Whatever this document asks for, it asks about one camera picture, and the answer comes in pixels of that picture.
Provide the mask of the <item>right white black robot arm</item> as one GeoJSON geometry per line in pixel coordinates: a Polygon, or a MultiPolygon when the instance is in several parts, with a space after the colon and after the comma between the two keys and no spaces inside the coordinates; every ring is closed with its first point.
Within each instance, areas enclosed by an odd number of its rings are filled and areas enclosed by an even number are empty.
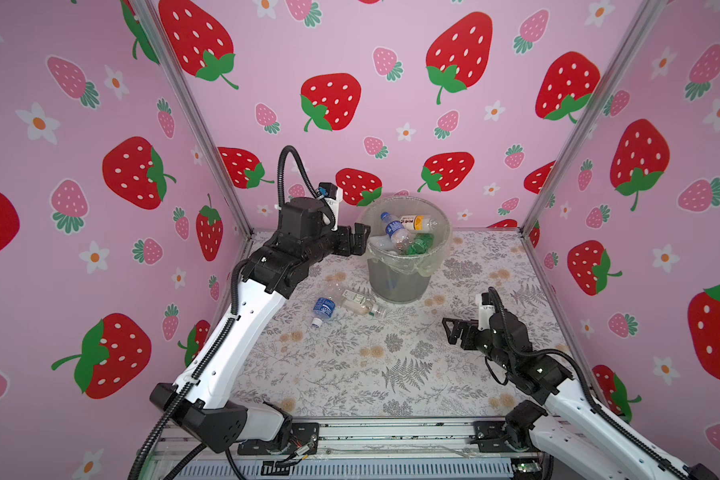
{"type": "Polygon", "coordinates": [[[503,384],[527,395],[490,433],[477,432],[481,450],[538,450],[588,479],[712,479],[639,434],[593,397],[578,365],[562,351],[534,349],[514,314],[484,306],[477,320],[445,318],[449,344],[482,354],[505,372],[503,384]]]}

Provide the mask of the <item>bottle yellow white label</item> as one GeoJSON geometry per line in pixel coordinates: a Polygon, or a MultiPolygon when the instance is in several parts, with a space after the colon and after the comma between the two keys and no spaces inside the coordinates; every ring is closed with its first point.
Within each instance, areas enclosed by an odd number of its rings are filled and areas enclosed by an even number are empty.
{"type": "Polygon", "coordinates": [[[403,215],[400,222],[405,229],[418,233],[433,233],[439,225],[432,215],[403,215]]]}

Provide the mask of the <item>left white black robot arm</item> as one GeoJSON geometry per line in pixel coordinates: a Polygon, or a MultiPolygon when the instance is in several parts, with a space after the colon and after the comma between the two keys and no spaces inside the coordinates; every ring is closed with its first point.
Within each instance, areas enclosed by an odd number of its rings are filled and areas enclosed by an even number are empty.
{"type": "Polygon", "coordinates": [[[231,274],[230,305],[206,344],[173,383],[159,383],[150,400],[163,414],[139,449],[128,474],[137,479],[169,422],[199,441],[196,453],[226,452],[260,442],[274,452],[292,437],[292,417],[270,404],[231,401],[235,381],[264,327],[291,297],[310,268],[329,255],[365,253],[370,228],[338,223],[341,193],[281,203],[272,237],[231,274]]]}

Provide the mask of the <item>Pepsi water bottle blue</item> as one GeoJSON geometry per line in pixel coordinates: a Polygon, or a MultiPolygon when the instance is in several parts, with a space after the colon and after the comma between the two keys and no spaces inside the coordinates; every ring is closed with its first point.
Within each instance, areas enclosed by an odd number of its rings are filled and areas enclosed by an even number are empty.
{"type": "Polygon", "coordinates": [[[400,252],[405,252],[411,246],[414,236],[402,224],[399,217],[383,212],[380,215],[384,231],[394,247],[400,252]]]}

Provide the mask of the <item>white bottle red cap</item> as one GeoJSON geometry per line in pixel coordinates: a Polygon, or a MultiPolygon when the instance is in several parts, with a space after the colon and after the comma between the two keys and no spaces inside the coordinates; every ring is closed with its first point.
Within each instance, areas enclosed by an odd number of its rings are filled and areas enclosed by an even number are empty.
{"type": "Polygon", "coordinates": [[[368,244],[378,251],[392,251],[395,249],[394,243],[386,235],[371,236],[368,244]]]}

